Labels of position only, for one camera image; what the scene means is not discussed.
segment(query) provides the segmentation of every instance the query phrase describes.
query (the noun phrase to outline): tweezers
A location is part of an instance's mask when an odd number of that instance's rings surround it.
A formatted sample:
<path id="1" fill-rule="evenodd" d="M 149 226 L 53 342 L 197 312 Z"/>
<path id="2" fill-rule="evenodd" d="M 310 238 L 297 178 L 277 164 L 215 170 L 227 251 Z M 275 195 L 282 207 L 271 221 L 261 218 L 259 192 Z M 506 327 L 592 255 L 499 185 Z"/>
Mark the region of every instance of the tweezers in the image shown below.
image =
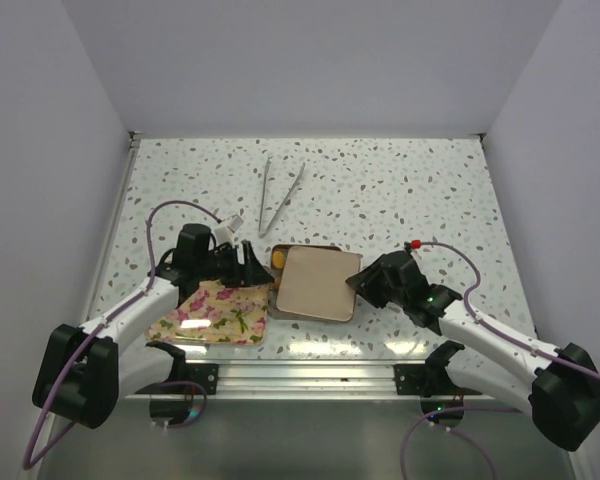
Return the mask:
<path id="1" fill-rule="evenodd" d="M 262 220 L 263 220 L 262 217 L 264 215 L 264 197 L 267 192 L 267 177 L 269 176 L 268 174 L 269 174 L 269 167 L 271 166 L 271 158 L 273 158 L 273 157 L 269 157 L 267 159 L 267 164 L 264 167 L 264 182 L 262 183 L 262 199 L 260 201 L 260 219 L 258 220 L 258 236 L 260 238 L 265 237 L 267 235 L 267 233 L 269 233 L 269 230 L 271 229 L 271 225 L 273 225 L 273 223 L 276 221 L 276 219 L 280 215 L 280 212 L 282 211 L 282 207 L 284 206 L 285 202 L 287 200 L 289 200 L 294 188 L 296 188 L 298 186 L 298 183 L 300 183 L 300 178 L 302 178 L 302 173 L 304 172 L 304 166 L 306 164 L 306 162 L 305 162 L 302 164 L 302 167 L 300 167 L 300 171 L 298 172 L 298 175 L 296 175 L 296 179 L 294 180 L 293 184 L 291 185 L 291 188 L 289 188 L 289 191 L 287 192 L 285 197 L 282 199 L 282 202 L 280 202 L 280 205 L 278 206 L 276 213 L 273 214 L 273 218 L 269 222 L 269 225 L 267 225 L 263 230 L 262 229 Z"/>

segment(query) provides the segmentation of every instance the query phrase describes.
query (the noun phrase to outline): white backdrop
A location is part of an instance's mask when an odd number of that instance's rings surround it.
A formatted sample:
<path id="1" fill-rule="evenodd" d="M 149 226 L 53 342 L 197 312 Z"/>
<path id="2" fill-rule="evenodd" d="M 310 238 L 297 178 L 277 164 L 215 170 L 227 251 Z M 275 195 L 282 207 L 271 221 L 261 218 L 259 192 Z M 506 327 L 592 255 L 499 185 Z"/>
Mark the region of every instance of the white backdrop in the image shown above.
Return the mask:
<path id="1" fill-rule="evenodd" d="M 127 145 L 59 0 L 0 2 L 0 480 L 50 332 L 81 320 Z"/>
<path id="2" fill-rule="evenodd" d="M 563 1 L 486 147 L 539 334 L 600 370 L 600 0 Z"/>
<path id="3" fill-rule="evenodd" d="M 560 0 L 64 0 L 129 130 L 486 132 Z"/>

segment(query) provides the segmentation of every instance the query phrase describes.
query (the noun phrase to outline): beige lid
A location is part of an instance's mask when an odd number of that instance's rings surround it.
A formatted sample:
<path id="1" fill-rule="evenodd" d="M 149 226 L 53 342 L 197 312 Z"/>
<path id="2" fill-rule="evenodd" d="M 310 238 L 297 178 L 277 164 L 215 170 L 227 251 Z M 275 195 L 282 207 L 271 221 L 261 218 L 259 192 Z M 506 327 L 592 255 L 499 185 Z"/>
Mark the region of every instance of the beige lid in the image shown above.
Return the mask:
<path id="1" fill-rule="evenodd" d="M 349 321 L 356 294 L 345 280 L 359 271 L 360 257 L 354 253 L 292 247 L 282 272 L 276 307 L 298 315 Z"/>

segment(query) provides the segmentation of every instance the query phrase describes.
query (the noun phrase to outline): yellow object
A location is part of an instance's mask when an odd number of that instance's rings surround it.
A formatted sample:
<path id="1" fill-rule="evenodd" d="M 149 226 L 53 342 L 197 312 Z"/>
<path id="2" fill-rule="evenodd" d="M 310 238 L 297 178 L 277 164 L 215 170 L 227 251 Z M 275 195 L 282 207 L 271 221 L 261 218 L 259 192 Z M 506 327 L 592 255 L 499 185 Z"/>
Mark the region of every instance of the yellow object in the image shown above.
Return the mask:
<path id="1" fill-rule="evenodd" d="M 273 252 L 273 255 L 271 255 L 271 266 L 273 268 L 282 270 L 284 268 L 285 261 L 286 258 L 284 257 L 284 253 L 282 253 L 280 250 L 276 250 Z"/>

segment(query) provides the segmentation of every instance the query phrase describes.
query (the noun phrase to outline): terrazzo surface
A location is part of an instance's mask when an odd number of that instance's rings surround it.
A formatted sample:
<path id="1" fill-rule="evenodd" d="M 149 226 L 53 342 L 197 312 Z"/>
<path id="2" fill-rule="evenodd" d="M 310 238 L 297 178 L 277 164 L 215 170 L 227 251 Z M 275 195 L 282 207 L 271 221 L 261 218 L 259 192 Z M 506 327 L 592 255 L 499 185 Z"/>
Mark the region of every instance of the terrazzo surface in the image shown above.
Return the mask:
<path id="1" fill-rule="evenodd" d="M 262 174 L 272 157 L 265 222 L 306 162 L 304 176 L 269 234 L 258 238 Z M 200 203 L 226 218 L 238 213 L 263 264 L 278 243 L 337 245 L 379 255 L 418 238 L 452 243 L 479 266 L 482 287 L 472 297 L 482 311 L 535 336 L 482 148 L 473 139 L 153 139 L 142 140 L 106 273 L 91 317 L 128 295 L 149 270 L 145 219 L 170 199 Z M 156 255 L 175 246 L 184 223 L 212 225 L 197 210 L 163 209 L 154 220 Z M 467 265 L 444 249 L 422 249 L 430 282 L 463 291 Z M 265 341 L 253 347 L 207 346 L 208 359 L 424 359 L 444 338 L 414 326 L 393 305 L 374 309 L 358 299 L 346 324 L 269 319 Z"/>

